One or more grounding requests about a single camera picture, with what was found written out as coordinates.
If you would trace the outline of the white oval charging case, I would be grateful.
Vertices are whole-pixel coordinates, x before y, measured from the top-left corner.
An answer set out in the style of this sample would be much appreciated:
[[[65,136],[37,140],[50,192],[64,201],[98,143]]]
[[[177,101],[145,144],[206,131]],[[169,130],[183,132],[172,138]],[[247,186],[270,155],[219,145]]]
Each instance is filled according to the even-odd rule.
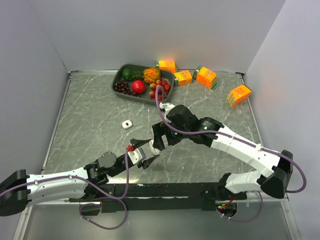
[[[155,148],[155,147],[153,146],[153,143],[154,143],[153,140],[150,140],[150,141],[148,142],[149,151],[151,152],[151,154],[152,154],[153,156],[159,155],[161,151],[160,151],[159,149]]]

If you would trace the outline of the white square charging case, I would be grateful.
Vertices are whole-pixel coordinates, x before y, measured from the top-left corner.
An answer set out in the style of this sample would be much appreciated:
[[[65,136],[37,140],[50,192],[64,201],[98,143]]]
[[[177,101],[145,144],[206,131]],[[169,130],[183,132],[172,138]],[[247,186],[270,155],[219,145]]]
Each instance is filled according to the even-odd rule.
[[[130,129],[133,126],[133,123],[131,120],[125,120],[121,123],[121,126],[123,129],[127,130]]]

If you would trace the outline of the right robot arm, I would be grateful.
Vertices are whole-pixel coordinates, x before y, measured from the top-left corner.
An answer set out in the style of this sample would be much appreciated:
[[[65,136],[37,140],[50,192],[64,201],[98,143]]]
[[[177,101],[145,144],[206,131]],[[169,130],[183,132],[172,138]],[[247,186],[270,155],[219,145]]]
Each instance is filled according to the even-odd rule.
[[[293,173],[291,152],[272,153],[211,117],[197,118],[181,104],[160,103],[159,109],[168,123],[161,121],[152,126],[154,137],[149,148],[153,155],[165,149],[163,136],[170,146],[189,139],[195,144],[225,152],[254,169],[246,173],[224,174],[217,187],[222,199],[248,191],[262,191],[276,199],[284,198]]]

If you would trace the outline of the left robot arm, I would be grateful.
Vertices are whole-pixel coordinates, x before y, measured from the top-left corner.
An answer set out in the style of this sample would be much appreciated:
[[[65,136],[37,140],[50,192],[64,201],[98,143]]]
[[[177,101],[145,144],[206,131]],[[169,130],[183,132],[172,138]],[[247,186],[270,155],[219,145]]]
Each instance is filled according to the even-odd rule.
[[[17,170],[0,184],[0,215],[21,213],[25,208],[60,199],[95,200],[111,177],[137,166],[147,169],[160,155],[153,140],[131,139],[125,154],[107,151],[94,162],[74,170],[53,174],[27,174]]]

